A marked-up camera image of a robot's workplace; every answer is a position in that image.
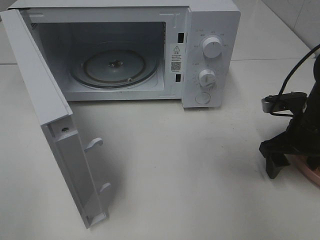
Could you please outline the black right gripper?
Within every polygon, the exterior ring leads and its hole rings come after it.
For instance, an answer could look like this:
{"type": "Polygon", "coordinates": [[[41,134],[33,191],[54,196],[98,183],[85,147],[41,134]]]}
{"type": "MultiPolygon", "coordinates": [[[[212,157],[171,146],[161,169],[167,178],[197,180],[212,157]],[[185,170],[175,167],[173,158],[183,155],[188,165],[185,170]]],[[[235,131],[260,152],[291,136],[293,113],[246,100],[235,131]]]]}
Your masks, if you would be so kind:
{"type": "Polygon", "coordinates": [[[259,146],[270,179],[275,179],[290,165],[285,154],[307,156],[307,165],[312,171],[320,167],[320,98],[307,97],[302,111],[292,115],[284,132],[259,146]]]}

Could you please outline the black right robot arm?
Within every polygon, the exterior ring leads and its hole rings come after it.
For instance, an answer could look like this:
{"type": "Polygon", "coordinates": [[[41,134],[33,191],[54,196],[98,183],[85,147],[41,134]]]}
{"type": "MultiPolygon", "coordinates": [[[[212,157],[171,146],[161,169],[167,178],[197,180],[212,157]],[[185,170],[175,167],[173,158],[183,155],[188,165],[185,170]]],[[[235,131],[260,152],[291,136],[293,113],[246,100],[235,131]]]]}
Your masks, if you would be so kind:
{"type": "Polygon", "coordinates": [[[286,155],[306,157],[306,167],[314,172],[320,167],[320,58],[313,66],[315,83],[310,94],[293,92],[271,95],[261,100],[265,113],[276,115],[289,110],[291,120],[279,135],[263,141],[259,151],[266,161],[270,179],[290,165],[286,155]]]}

